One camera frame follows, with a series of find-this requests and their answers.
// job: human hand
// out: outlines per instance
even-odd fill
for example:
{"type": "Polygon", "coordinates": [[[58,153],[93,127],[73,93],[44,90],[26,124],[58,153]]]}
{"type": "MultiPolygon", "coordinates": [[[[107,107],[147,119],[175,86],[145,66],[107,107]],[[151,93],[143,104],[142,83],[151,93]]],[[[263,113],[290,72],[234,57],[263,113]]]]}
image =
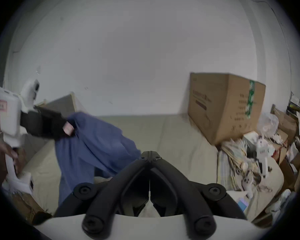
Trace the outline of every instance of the human hand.
{"type": "Polygon", "coordinates": [[[0,139],[0,184],[2,184],[8,173],[5,154],[13,159],[16,175],[22,171],[26,164],[26,156],[23,148],[18,148],[17,151],[14,151],[11,146],[0,139]]]}

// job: black screw head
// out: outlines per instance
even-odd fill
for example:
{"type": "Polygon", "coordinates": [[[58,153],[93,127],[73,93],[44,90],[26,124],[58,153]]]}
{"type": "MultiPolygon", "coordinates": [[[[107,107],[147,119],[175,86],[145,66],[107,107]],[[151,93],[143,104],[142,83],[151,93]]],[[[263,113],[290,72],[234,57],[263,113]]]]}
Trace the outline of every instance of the black screw head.
{"type": "Polygon", "coordinates": [[[83,186],[79,189],[79,193],[82,195],[86,195],[88,193],[90,193],[91,188],[89,188],[88,186],[83,186]]]}
{"type": "Polygon", "coordinates": [[[214,223],[209,217],[198,219],[194,224],[194,229],[198,234],[207,234],[213,230],[214,223]]]}
{"type": "Polygon", "coordinates": [[[220,194],[220,189],[217,188],[216,186],[212,187],[209,189],[209,192],[215,196],[219,195],[220,194]]]}
{"type": "Polygon", "coordinates": [[[103,221],[96,216],[87,215],[82,222],[82,229],[87,233],[98,234],[103,228],[103,221]]]}

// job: green tape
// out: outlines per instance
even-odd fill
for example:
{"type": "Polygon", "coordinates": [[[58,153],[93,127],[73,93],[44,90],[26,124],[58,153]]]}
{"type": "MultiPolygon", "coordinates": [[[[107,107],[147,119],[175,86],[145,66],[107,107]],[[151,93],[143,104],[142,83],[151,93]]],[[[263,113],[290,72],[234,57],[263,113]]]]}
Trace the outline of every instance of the green tape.
{"type": "Polygon", "coordinates": [[[251,116],[252,104],[253,104],[253,98],[254,98],[254,85],[255,85],[255,82],[250,80],[249,97],[248,97],[246,113],[245,113],[247,118],[250,118],[250,116],[251,116]]]}

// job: electrical cable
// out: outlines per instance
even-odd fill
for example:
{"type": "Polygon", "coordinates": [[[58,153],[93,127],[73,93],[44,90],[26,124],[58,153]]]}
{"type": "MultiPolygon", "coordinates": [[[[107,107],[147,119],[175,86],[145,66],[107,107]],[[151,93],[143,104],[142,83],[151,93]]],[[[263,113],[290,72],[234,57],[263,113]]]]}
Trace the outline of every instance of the electrical cable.
{"type": "Polygon", "coordinates": [[[288,43],[287,43],[287,40],[286,40],[286,36],[284,35],[284,30],[282,29],[282,23],[279,21],[275,11],[273,10],[273,8],[266,2],[266,1],[255,1],[255,0],[251,0],[252,2],[255,2],[255,3],[265,3],[269,6],[269,8],[272,10],[273,14],[275,15],[278,23],[279,23],[279,26],[280,26],[280,29],[282,31],[282,34],[283,34],[283,38],[284,38],[284,41],[286,43],[286,46],[287,46],[287,51],[288,51],[288,58],[289,58],[289,66],[290,66],[290,99],[292,97],[292,70],[291,70],[291,59],[290,59],[290,53],[289,53],[289,48],[288,48],[288,43]]]}

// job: blue fabric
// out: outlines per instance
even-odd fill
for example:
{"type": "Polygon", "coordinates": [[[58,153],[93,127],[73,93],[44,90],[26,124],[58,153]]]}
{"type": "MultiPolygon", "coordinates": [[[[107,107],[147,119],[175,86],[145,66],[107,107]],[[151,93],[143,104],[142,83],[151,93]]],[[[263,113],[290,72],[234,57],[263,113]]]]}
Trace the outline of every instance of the blue fabric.
{"type": "Polygon", "coordinates": [[[115,176],[141,154],[112,124],[83,112],[72,114],[68,121],[75,123],[75,135],[55,142],[61,169],[59,205],[79,183],[93,183],[95,168],[103,172],[100,176],[115,176]]]}

